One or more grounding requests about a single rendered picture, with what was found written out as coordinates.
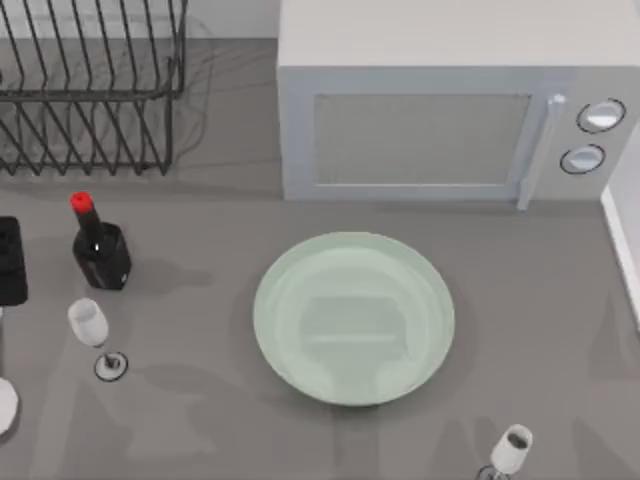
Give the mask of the microwave oven knob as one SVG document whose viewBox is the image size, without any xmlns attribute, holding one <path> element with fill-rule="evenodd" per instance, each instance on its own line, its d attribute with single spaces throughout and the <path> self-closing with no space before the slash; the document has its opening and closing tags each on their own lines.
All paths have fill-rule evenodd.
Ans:
<svg viewBox="0 0 640 480">
<path fill-rule="evenodd" d="M 559 165 L 569 175 L 585 175 L 596 171 L 605 159 L 606 153 L 600 146 L 589 144 L 565 152 Z"/>
<path fill-rule="evenodd" d="M 577 116 L 581 131 L 599 134 L 615 128 L 626 116 L 625 105 L 617 99 L 585 105 Z"/>
</svg>

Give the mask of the pale green plate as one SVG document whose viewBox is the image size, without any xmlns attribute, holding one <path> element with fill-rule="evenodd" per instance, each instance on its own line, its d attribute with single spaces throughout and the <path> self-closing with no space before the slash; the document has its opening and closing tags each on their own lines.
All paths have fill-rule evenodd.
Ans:
<svg viewBox="0 0 640 480">
<path fill-rule="evenodd" d="M 400 399 L 445 362 L 450 289 L 421 253 L 370 232 L 331 232 L 284 252 L 253 301 L 257 345 L 295 390 L 332 405 Z"/>
</svg>

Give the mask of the microwave oven door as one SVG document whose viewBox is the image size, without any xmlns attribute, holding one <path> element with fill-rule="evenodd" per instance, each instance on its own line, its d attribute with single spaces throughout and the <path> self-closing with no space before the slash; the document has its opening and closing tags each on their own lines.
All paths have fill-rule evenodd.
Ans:
<svg viewBox="0 0 640 480">
<path fill-rule="evenodd" d="M 287 199 L 516 201 L 546 100 L 543 67 L 282 67 Z"/>
</svg>

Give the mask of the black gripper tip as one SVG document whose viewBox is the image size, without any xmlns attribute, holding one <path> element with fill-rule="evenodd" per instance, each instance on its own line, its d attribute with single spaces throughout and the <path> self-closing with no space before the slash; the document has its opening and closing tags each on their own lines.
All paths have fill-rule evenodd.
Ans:
<svg viewBox="0 0 640 480">
<path fill-rule="evenodd" d="M 0 216 L 0 307 L 14 307 L 28 299 L 26 263 L 19 221 Z"/>
</svg>

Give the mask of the black bottle with red cap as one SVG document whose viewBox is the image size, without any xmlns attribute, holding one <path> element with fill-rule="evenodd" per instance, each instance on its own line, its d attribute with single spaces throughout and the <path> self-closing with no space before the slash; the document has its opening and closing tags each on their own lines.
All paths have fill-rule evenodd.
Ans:
<svg viewBox="0 0 640 480">
<path fill-rule="evenodd" d="M 95 289 L 122 290 L 132 270 L 122 229 L 100 218 L 86 191 L 72 193 L 70 205 L 79 225 L 72 252 L 85 280 Z"/>
</svg>

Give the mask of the pale microwave oven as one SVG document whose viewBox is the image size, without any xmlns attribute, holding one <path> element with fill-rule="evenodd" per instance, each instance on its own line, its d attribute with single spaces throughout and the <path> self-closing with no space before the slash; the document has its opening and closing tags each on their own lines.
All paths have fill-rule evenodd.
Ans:
<svg viewBox="0 0 640 480">
<path fill-rule="evenodd" d="M 640 124 L 640 0 L 282 0 L 282 67 L 505 66 L 566 71 L 561 124 L 533 199 L 596 201 Z M 617 99 L 626 116 L 589 134 L 577 116 Z M 606 153 L 585 175 L 560 165 L 589 144 Z"/>
</svg>

